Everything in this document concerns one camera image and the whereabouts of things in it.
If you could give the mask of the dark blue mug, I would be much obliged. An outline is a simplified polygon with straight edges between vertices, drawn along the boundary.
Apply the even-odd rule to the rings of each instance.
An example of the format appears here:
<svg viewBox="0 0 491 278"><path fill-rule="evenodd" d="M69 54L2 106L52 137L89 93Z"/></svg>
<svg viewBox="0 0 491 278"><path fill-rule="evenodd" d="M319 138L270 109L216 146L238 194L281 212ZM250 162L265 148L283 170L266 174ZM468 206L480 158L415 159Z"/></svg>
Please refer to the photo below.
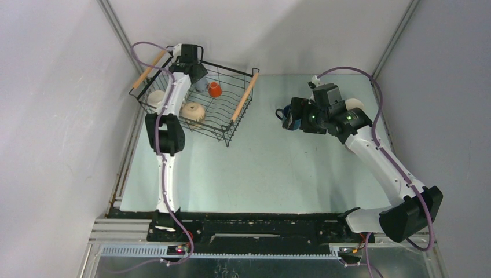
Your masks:
<svg viewBox="0 0 491 278"><path fill-rule="evenodd" d="M291 106L286 105L283 109L276 109L275 115L281 120L282 128L289 130L292 125Z"/></svg>

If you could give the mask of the pale yellow mug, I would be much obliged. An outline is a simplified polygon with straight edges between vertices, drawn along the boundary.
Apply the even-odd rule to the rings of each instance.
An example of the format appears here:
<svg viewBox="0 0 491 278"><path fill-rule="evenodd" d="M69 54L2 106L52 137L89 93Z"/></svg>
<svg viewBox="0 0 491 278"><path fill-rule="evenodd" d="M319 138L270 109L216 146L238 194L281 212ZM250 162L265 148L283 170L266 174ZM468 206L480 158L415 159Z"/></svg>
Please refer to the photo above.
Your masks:
<svg viewBox="0 0 491 278"><path fill-rule="evenodd" d="M352 110L352 109L360 109L360 110L364 110L364 104L362 101L360 101L359 99L356 99L356 98L350 98L350 99L347 99L345 101L345 106L346 106L346 109L349 111L349 110Z"/></svg>

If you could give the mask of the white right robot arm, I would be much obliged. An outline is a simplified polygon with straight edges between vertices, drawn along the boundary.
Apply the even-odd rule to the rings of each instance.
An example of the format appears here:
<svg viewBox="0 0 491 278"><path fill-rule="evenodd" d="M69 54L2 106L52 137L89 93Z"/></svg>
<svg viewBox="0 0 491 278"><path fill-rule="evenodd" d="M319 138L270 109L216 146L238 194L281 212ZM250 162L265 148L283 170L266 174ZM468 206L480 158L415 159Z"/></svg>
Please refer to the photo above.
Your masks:
<svg viewBox="0 0 491 278"><path fill-rule="evenodd" d="M377 136L375 122L357 106L349 107L334 83L318 77L309 82L310 98L293 97L281 120L283 128L336 137L366 165L382 187L389 206L354 208L344 213L337 235L352 242L361 232L384 233L392 241L410 241L411 236L433 223L443 201L437 186L427 187L415 178Z"/></svg>

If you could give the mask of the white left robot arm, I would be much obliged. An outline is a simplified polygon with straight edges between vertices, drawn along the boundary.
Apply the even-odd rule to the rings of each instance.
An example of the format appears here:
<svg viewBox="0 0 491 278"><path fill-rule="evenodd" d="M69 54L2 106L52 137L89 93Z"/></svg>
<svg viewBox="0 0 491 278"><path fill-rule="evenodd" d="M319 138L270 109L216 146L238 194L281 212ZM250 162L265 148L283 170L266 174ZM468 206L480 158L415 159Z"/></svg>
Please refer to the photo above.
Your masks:
<svg viewBox="0 0 491 278"><path fill-rule="evenodd" d="M176 241L183 234L177 212L177 190L175 189L175 164L177 155L184 150L186 139L179 119L181 107L188 91L196 82L207 75L203 67L203 48L193 44L178 44L171 51L168 67L160 71L167 75L167 87L155 112L145 117L150 147L158 163L159 197L152 223L169 241Z"/></svg>

